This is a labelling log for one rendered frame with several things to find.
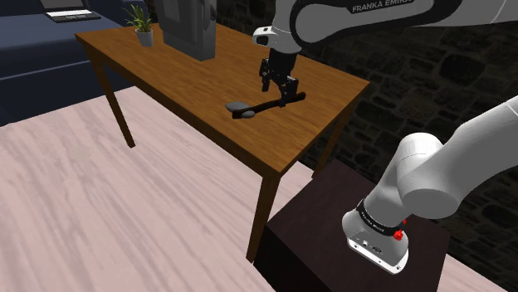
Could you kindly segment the dark blue sofa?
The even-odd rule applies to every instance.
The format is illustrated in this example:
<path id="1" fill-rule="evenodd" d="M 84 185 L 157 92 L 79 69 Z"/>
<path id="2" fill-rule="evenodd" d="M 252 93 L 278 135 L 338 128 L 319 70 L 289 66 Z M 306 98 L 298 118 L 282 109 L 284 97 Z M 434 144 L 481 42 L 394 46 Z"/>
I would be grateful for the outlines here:
<path id="1" fill-rule="evenodd" d="M 56 23 L 39 0 L 0 0 L 0 127 L 103 95 L 76 34 L 126 26 L 145 0 L 86 0 L 97 20 Z"/>

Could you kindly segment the dark robot stand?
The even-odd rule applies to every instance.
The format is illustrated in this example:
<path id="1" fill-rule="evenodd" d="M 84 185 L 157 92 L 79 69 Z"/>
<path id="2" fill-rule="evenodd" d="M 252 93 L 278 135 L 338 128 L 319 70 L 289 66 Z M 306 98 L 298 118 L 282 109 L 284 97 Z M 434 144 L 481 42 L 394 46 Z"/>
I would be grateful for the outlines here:
<path id="1" fill-rule="evenodd" d="M 348 247 L 342 217 L 373 187 L 334 160 L 266 224 L 253 265 L 275 292 L 437 292 L 450 237 L 439 225 L 409 217 L 396 275 Z"/>

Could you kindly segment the grey laptop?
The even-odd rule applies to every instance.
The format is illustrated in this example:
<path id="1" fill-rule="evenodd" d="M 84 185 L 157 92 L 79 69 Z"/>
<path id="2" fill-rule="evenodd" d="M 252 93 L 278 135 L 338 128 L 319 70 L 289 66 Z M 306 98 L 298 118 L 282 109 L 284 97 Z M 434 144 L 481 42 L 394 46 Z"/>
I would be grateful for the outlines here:
<path id="1" fill-rule="evenodd" d="M 89 10 L 86 0 L 39 0 L 44 14 L 56 23 L 97 20 L 100 16 Z"/>

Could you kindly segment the grey boxy appliance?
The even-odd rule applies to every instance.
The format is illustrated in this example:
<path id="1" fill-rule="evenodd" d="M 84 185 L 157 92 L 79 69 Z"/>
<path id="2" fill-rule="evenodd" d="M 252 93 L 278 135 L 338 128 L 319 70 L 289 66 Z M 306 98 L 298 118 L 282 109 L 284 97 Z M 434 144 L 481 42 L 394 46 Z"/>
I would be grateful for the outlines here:
<path id="1" fill-rule="evenodd" d="M 154 0 L 166 45 L 198 61 L 215 57 L 217 0 Z"/>

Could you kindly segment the brown wooden table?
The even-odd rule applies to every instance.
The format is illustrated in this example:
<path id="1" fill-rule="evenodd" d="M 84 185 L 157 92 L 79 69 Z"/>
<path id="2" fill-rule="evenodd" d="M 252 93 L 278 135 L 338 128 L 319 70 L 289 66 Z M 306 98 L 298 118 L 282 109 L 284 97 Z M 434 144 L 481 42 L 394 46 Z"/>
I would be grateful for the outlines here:
<path id="1" fill-rule="evenodd" d="M 106 76 L 111 69 L 163 107 L 261 176 L 261 189 L 247 248 L 254 260 L 281 177 L 311 147 L 327 127 L 332 135 L 320 157 L 325 165 L 368 81 L 306 57 L 299 57 L 294 74 L 306 98 L 269 109 L 251 119 L 234 119 L 226 104 L 249 105 L 278 97 L 272 86 L 261 90 L 260 60 L 267 55 L 243 33 L 216 27 L 216 54 L 198 61 L 164 43 L 159 27 L 151 47 L 139 43 L 132 27 L 81 32 L 77 41 L 90 58 L 120 130 L 129 146 L 134 140 Z"/>

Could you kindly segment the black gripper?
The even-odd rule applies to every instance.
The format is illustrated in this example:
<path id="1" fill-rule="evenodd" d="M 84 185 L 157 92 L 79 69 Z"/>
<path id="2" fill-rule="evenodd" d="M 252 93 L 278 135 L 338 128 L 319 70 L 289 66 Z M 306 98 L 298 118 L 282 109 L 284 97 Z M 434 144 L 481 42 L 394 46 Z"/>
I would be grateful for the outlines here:
<path id="1" fill-rule="evenodd" d="M 261 91 L 269 90 L 271 79 L 278 85 L 281 92 L 279 106 L 296 102 L 299 80 L 291 77 L 296 63 L 296 53 L 283 53 L 273 48 L 270 49 L 269 57 L 261 61 L 259 76 L 261 77 Z"/>

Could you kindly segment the potted plant in grey pot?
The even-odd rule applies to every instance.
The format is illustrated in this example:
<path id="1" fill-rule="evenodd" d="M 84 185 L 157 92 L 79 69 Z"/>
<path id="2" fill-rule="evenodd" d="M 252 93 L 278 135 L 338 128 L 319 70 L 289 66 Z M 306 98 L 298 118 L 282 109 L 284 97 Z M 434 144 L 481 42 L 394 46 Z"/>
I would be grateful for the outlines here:
<path id="1" fill-rule="evenodd" d="M 152 20 L 145 16 L 144 9 L 142 7 L 137 7 L 133 4 L 131 4 L 130 7 L 130 10 L 125 8 L 125 11 L 129 16 L 126 23 L 134 27 L 141 46 L 153 46 L 152 26 L 154 24 L 152 23 Z"/>

